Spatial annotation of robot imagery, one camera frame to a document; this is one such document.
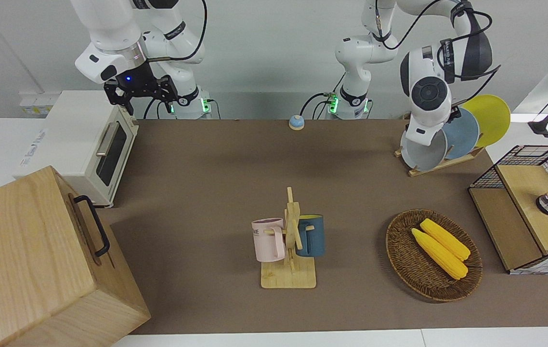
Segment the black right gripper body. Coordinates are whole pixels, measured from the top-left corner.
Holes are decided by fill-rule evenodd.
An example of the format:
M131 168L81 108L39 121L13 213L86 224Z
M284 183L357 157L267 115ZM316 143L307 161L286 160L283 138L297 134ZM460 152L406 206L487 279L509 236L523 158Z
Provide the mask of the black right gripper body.
M169 75L157 78L148 62L111 77L115 66L104 70L104 76L110 77L104 82L104 91L111 105L122 105L125 97L152 97L165 102L165 94L176 94L177 88Z

